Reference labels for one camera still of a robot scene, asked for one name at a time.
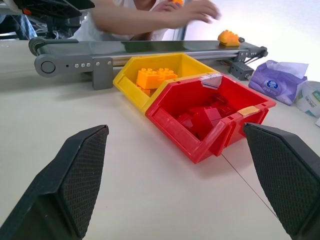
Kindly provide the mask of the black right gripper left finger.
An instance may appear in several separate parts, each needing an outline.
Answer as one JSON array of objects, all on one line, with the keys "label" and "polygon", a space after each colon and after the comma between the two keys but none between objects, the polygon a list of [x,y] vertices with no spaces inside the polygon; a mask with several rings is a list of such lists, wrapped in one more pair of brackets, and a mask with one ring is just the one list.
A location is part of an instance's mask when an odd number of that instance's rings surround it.
[{"label": "black right gripper left finger", "polygon": [[0,228],[2,240],[82,240],[99,194],[109,128],[69,137]]}]

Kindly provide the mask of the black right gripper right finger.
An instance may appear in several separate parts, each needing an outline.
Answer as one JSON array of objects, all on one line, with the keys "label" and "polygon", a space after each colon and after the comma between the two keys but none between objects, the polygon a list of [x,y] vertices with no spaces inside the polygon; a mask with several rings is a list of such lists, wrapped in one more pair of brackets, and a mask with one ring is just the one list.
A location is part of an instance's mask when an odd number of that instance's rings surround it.
[{"label": "black right gripper right finger", "polygon": [[246,123],[259,183],[293,240],[320,238],[320,157],[296,134]]}]

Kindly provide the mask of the person's right hand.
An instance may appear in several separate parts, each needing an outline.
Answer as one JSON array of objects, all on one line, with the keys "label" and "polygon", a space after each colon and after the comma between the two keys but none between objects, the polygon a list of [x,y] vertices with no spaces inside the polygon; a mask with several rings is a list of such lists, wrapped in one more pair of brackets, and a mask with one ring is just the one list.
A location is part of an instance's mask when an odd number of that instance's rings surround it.
[{"label": "person's right hand", "polygon": [[173,14],[173,23],[177,26],[187,25],[192,21],[210,23],[211,19],[221,17],[218,7],[210,0],[192,0]]}]

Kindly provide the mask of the person's left hand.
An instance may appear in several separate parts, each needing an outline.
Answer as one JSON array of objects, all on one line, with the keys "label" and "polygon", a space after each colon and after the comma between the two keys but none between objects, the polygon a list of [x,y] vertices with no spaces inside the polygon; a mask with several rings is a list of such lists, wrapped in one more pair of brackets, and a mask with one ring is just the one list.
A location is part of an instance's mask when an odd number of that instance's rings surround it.
[{"label": "person's left hand", "polygon": [[152,9],[152,12],[174,12],[184,5],[183,0],[162,0]]}]

